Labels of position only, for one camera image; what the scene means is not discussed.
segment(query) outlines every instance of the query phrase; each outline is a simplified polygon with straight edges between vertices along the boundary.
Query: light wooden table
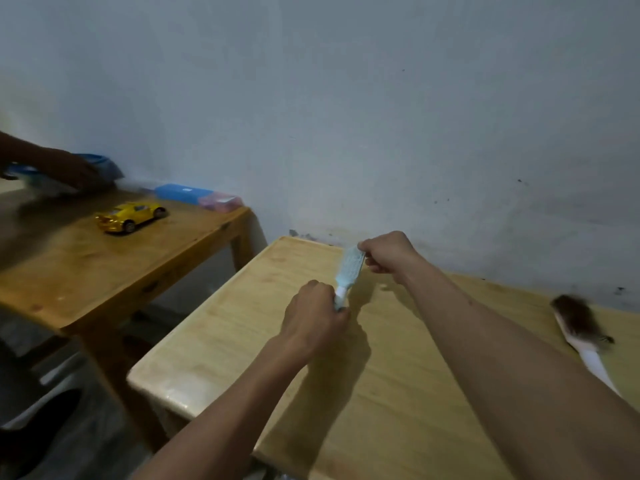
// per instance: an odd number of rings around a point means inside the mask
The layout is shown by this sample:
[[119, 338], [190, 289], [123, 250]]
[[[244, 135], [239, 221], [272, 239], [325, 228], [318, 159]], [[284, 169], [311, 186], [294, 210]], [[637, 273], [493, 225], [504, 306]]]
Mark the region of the light wooden table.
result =
[[[138, 362], [129, 382], [187, 419], [249, 365], [311, 279], [332, 283], [341, 249], [283, 237]], [[452, 275], [469, 294], [573, 356], [549, 298]], [[286, 391], [255, 455], [303, 479], [508, 479], [411, 298], [363, 270], [349, 294], [355, 320], [340, 342]], [[604, 362], [640, 406], [640, 319], [596, 308], [617, 343]]]
[[117, 190], [63, 201], [34, 201], [25, 189], [0, 194], [0, 305], [58, 335], [77, 336], [157, 450], [166, 435], [146, 398], [126, 382], [132, 362], [116, 327], [227, 244], [242, 268], [253, 257], [252, 214], [165, 201], [167, 218], [130, 235], [102, 233], [93, 222], [94, 212], [141, 198]]

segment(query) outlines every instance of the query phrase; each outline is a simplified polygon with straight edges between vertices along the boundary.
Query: hand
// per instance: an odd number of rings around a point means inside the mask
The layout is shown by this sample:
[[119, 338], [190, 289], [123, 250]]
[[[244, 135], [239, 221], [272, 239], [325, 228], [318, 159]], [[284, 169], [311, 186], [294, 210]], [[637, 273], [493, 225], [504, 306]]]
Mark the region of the hand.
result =
[[358, 243], [366, 252], [365, 264], [373, 273], [390, 273], [398, 281], [407, 266], [421, 259], [404, 232], [395, 230]]
[[331, 285], [309, 281], [300, 288], [284, 313], [280, 336], [308, 362], [347, 327], [349, 309], [336, 312]]
[[89, 162], [64, 150], [43, 148], [37, 158], [29, 164], [46, 176], [78, 190], [104, 185], [98, 171]]

